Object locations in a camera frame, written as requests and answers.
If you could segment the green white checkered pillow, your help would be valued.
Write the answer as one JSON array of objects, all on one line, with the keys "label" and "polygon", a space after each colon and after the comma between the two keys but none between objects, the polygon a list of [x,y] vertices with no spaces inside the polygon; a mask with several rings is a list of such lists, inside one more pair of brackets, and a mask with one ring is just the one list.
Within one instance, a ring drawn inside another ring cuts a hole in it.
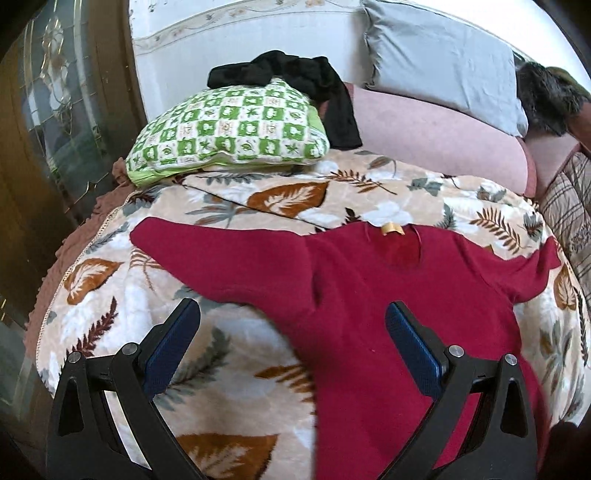
[{"label": "green white checkered pillow", "polygon": [[329,139],[308,96],[283,79],[192,95],[151,120],[125,159],[138,187],[204,168],[308,165]]}]

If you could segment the plaid brown quilt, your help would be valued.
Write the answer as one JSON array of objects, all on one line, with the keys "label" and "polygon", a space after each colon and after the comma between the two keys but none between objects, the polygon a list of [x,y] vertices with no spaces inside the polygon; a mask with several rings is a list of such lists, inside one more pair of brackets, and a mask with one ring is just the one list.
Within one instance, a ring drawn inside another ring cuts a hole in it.
[{"label": "plaid brown quilt", "polygon": [[590,159],[577,152],[539,202],[547,225],[562,245],[590,306]]}]

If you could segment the wooden glass wardrobe door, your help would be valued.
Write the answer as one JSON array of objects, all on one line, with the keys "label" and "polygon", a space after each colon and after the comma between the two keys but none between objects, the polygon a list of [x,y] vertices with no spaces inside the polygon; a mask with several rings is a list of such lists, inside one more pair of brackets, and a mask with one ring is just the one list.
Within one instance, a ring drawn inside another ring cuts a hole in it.
[{"label": "wooden glass wardrobe door", "polygon": [[20,443],[43,443],[50,409],[28,316],[144,123],[127,2],[2,3],[1,423]]}]

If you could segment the white ornate headboard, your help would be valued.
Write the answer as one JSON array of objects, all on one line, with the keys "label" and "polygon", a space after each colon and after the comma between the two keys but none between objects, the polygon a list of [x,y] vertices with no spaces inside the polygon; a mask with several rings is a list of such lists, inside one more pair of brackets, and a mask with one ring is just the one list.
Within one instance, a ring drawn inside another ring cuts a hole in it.
[{"label": "white ornate headboard", "polygon": [[[424,1],[422,7],[477,27],[528,60],[590,77],[558,24],[533,1]],[[280,50],[325,56],[346,82],[369,80],[372,64],[358,1],[132,1],[131,43],[141,99],[153,118],[204,89],[211,68]]]}]

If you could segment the pink quilted bedding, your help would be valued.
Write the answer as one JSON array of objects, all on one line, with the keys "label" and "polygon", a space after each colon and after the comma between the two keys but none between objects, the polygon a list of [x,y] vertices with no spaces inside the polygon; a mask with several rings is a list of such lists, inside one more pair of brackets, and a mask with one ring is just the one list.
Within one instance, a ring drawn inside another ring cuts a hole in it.
[{"label": "pink quilted bedding", "polygon": [[541,196],[581,144],[532,131],[510,136],[455,110],[348,83],[362,148],[447,175],[492,180],[529,198]]}]

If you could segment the grey pillow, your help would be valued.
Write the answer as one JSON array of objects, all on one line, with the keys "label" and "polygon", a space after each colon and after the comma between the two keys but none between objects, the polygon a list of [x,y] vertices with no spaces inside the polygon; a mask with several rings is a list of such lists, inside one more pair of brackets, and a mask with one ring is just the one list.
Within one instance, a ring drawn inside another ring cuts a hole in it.
[{"label": "grey pillow", "polygon": [[370,90],[451,108],[510,136],[528,119],[518,98],[514,53],[466,23],[399,2],[363,1],[373,73]]}]

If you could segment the dark fur garment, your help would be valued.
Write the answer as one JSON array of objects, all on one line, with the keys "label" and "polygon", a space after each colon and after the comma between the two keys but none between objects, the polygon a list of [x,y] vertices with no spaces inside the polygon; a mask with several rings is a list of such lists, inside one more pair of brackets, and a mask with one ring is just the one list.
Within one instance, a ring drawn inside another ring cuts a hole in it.
[{"label": "dark fur garment", "polygon": [[518,98],[529,125],[536,130],[564,135],[568,120],[590,102],[590,93],[559,67],[525,62],[516,77]]}]

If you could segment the leaf pattern beige blanket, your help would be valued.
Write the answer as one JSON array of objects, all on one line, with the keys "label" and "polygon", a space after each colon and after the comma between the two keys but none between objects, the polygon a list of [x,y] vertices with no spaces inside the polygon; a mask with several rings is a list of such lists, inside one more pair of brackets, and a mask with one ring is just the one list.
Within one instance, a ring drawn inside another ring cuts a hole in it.
[{"label": "leaf pattern beige blanket", "polygon": [[540,444],[590,405],[590,318],[566,244],[494,181],[367,151],[195,172],[129,196],[69,262],[37,371],[140,341],[183,299],[201,325],[154,402],[215,479],[373,479],[430,399],[385,322],[404,302],[446,344],[515,355]]}]

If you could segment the black garment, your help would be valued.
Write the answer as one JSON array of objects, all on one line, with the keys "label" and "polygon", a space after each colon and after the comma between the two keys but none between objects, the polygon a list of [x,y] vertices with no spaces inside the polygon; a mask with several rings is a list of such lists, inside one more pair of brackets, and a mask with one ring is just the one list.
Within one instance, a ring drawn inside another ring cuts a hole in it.
[{"label": "black garment", "polygon": [[249,62],[211,69],[207,87],[263,87],[276,77],[325,109],[322,123],[332,149],[349,151],[363,146],[349,89],[325,56],[304,58],[279,50],[267,51]]}]

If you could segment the red knit sweater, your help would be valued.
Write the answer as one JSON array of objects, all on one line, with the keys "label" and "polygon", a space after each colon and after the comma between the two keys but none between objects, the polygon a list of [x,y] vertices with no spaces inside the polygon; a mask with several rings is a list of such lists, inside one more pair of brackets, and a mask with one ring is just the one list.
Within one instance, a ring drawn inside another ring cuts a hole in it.
[{"label": "red knit sweater", "polygon": [[560,266],[554,240],[505,260],[462,235],[356,222],[318,234],[222,230],[149,217],[132,244],[196,293],[259,309],[315,382],[315,477],[374,479],[429,400],[387,332],[401,301],[448,344],[497,360],[522,349],[514,314]]}]

